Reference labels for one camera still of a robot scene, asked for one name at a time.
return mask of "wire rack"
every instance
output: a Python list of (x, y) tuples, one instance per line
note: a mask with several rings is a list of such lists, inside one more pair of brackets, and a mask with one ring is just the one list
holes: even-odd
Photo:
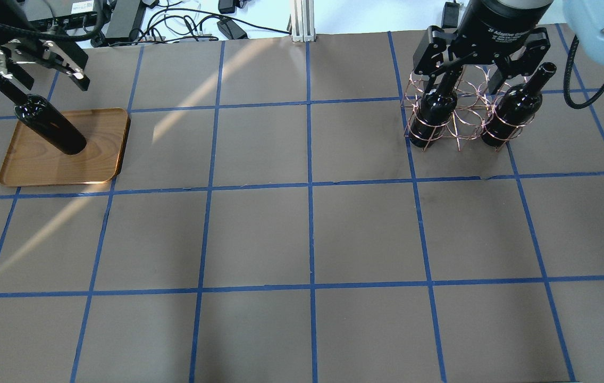
[[(475, 85), (474, 83), (465, 80), (466, 75), (468, 78), (470, 77), (470, 70), (479, 71), (482, 74), (484, 81), (479, 85)], [(511, 85), (507, 82), (504, 83), (498, 94), (491, 96), (488, 92), (489, 72), (485, 70), (485, 68), (475, 65), (466, 66), (463, 70), (463, 74), (460, 76), (460, 80), (458, 80), (458, 85), (456, 87), (458, 105), (451, 118), (444, 124), (431, 126), (419, 119), (417, 113), (420, 102), (423, 99), (425, 81), (426, 78), (411, 72), (408, 84), (406, 85), (406, 90), (404, 91), (404, 97), (401, 100), (401, 107), (411, 109), (411, 115), (404, 127), (404, 136), (416, 137), (426, 141), (427, 144), (424, 146), (423, 151), (426, 151), (434, 141), (443, 138), (455, 139), (458, 151), (462, 151), (469, 141), (480, 138), (482, 134), (489, 134), (492, 138), (501, 141), (502, 143), (506, 143), (507, 141), (514, 140), (520, 136), (525, 126), (533, 121), (532, 117), (528, 122), (517, 126), (516, 124), (510, 124), (500, 119), (496, 110), (499, 101), (509, 90)], [(500, 119), (501, 122), (514, 128), (513, 133), (511, 133), (508, 138), (498, 138), (487, 129), (487, 124), (489, 124), (494, 116), (496, 116), (497, 119)], [(411, 126), (413, 126), (413, 123), (416, 120), (425, 126), (432, 128), (432, 133), (429, 137), (421, 137), (411, 130)], [(496, 151), (501, 150), (503, 146), (504, 145), (497, 146)]]

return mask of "wooden tray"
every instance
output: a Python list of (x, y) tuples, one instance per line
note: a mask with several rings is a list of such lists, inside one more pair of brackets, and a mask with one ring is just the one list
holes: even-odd
[(103, 184), (120, 173), (130, 127), (125, 109), (63, 112), (87, 139), (76, 155), (66, 155), (20, 121), (0, 170), (0, 184), (17, 186)]

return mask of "metal bracket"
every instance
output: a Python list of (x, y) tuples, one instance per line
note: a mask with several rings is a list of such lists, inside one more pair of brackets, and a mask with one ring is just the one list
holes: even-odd
[(316, 41), (314, 0), (290, 0), (292, 41)]

